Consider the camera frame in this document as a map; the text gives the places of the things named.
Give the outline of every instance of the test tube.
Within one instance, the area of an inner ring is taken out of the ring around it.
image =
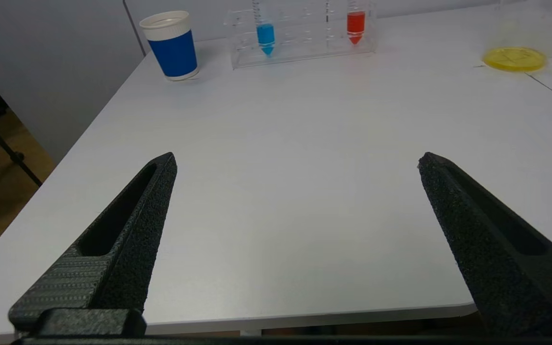
[[[254,22],[257,25],[257,38],[259,47],[266,55],[272,55],[276,34],[274,25],[267,15],[265,3],[262,0],[253,0]]]
[[[366,32],[364,0],[348,0],[348,39],[357,45]]]

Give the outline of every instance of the gray wall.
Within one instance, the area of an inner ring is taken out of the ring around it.
[[[142,58],[122,0],[0,0],[0,94],[56,163]]]
[[[223,22],[228,9],[236,11],[251,8],[251,0],[126,0],[126,2],[146,52],[150,51],[150,46],[141,35],[142,29],[138,23],[148,16],[162,11],[188,11],[191,13],[193,37],[196,41],[205,41],[225,37]],[[498,0],[379,0],[378,12],[379,17],[393,17],[497,2]]]

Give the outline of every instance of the yellow liquid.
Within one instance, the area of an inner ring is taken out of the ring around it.
[[[546,65],[546,55],[524,46],[504,46],[485,53],[487,66],[510,72],[533,72]]]

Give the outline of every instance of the blue test tube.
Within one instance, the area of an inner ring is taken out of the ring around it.
[[[257,25],[257,38],[259,47],[266,55],[271,55],[276,44],[276,34],[274,33],[274,25],[267,16],[265,4],[261,4],[262,0],[253,0],[254,21]]]

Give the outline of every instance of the paper cup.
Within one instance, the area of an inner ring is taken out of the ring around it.
[[[187,11],[169,11],[140,22],[166,78],[183,81],[199,72]]]

